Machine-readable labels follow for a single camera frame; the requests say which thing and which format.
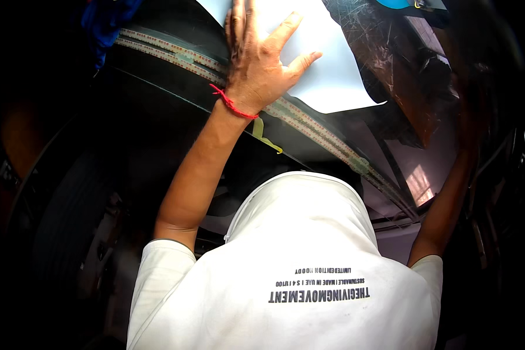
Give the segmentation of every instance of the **blue cloth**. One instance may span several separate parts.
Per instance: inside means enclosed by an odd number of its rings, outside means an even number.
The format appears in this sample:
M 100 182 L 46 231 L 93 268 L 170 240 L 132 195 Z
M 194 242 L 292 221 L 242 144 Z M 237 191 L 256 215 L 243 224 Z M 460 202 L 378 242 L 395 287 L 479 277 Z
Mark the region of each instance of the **blue cloth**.
M 95 68 L 105 63 L 105 53 L 113 45 L 121 26 L 130 21 L 142 0 L 91 0 L 85 6 L 80 25 L 87 35 Z
M 377 2 L 383 6 L 394 8 L 395 10 L 410 6 L 406 0 L 377 0 Z

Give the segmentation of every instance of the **fingers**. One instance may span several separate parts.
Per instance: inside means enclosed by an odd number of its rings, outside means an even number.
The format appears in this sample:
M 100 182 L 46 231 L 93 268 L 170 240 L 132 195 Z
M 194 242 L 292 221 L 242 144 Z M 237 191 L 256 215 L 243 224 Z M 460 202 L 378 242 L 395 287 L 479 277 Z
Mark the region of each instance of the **fingers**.
M 233 47 L 232 46 L 233 38 L 231 36 L 231 9 L 228 10 L 227 15 L 225 16 L 224 30 L 225 30 L 225 41 L 227 42 L 228 50 L 230 50 L 231 52 L 231 49 Z
M 233 30 L 236 43 L 243 40 L 243 33 L 245 32 L 245 0 L 233 0 L 231 30 Z
M 323 56 L 323 53 L 318 51 L 310 54 L 299 55 L 290 63 L 287 73 L 289 73 L 291 77 L 299 79 L 309 66 L 317 59 L 321 58 L 321 56 Z
M 292 12 L 284 22 L 280 23 L 278 28 L 276 28 L 272 34 L 266 38 L 266 44 L 270 49 L 281 51 L 287 40 L 290 39 L 295 30 L 300 26 L 301 16 L 297 12 Z
M 247 4 L 245 27 L 253 31 L 257 28 L 257 2 L 255 0 L 247 1 L 249 3 Z

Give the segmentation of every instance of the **hand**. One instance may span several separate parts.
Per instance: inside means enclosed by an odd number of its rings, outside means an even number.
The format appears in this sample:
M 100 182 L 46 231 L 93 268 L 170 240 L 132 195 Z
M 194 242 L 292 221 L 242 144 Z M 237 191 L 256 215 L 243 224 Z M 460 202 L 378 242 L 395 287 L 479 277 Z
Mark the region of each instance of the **hand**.
M 231 52 L 225 94 L 240 111 L 254 115 L 294 86 L 322 52 L 300 55 L 289 66 L 283 66 L 280 52 L 302 17 L 293 12 L 266 37 L 257 24 L 255 0 L 248 1 L 250 6 L 245 10 L 245 0 L 234 0 L 225 18 Z

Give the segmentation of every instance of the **white paper sheet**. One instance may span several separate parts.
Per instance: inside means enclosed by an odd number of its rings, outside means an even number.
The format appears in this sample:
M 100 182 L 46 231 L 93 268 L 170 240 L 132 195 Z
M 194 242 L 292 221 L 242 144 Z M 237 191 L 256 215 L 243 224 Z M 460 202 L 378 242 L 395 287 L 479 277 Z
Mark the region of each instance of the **white paper sheet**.
M 197 0 L 220 25 L 231 0 Z M 261 0 L 259 23 L 270 33 L 293 11 L 304 16 L 298 30 L 284 46 L 280 59 L 287 66 L 300 53 L 322 51 L 288 93 L 321 113 L 376 106 L 365 91 L 356 59 L 340 26 L 321 0 Z

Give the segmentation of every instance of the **red string bracelet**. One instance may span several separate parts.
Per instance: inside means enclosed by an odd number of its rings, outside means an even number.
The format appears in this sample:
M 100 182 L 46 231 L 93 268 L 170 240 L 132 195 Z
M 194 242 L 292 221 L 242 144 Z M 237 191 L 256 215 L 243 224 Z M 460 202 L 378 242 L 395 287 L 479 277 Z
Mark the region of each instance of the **red string bracelet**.
M 232 111 L 234 111 L 236 114 L 239 114 L 240 116 L 244 117 L 244 118 L 247 118 L 247 119 L 257 119 L 259 117 L 258 114 L 255 114 L 255 115 L 251 115 L 251 114 L 247 114 L 247 113 L 243 113 L 242 111 L 238 110 L 234 105 L 233 105 L 233 101 L 230 100 L 229 97 L 227 97 L 225 94 L 224 94 L 224 90 L 220 90 L 218 89 L 214 84 L 210 84 L 211 87 L 214 88 L 214 90 L 216 90 L 216 92 L 212 92 L 212 94 L 216 94 L 216 95 L 220 95 L 222 96 L 222 100 L 224 101 L 225 105 L 231 109 Z

